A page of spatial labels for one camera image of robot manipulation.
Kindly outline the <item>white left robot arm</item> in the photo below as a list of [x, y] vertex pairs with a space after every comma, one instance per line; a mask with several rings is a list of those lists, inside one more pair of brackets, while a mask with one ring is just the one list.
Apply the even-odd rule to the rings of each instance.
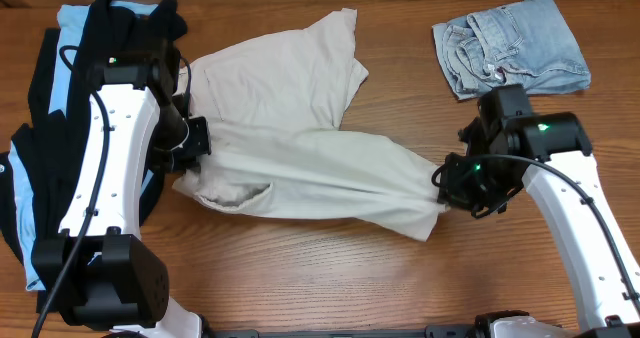
[[140, 237], [144, 173], [196, 169], [211, 152], [205, 118], [173, 95], [182, 61], [167, 39], [147, 38], [83, 76], [92, 120], [58, 232], [33, 248], [47, 293], [33, 336], [52, 311], [108, 337], [212, 336], [203, 316], [170, 296], [166, 265]]

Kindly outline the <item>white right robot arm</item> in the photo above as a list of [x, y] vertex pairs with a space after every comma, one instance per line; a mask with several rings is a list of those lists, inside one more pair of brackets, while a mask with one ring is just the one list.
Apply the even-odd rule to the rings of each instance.
[[581, 337], [639, 334], [639, 265], [600, 185], [592, 144], [576, 115], [534, 112], [521, 85], [479, 98], [432, 176], [438, 200], [474, 218], [502, 213], [521, 191], [536, 203], [568, 274]]

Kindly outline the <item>beige khaki shorts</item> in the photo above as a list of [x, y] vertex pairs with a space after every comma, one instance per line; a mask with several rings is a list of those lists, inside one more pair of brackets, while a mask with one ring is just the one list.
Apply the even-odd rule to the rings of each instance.
[[225, 213], [357, 218], [425, 240], [446, 206], [435, 165], [341, 122], [367, 69], [356, 59], [357, 12], [267, 34], [183, 68], [178, 89], [208, 123], [212, 151], [177, 191]]

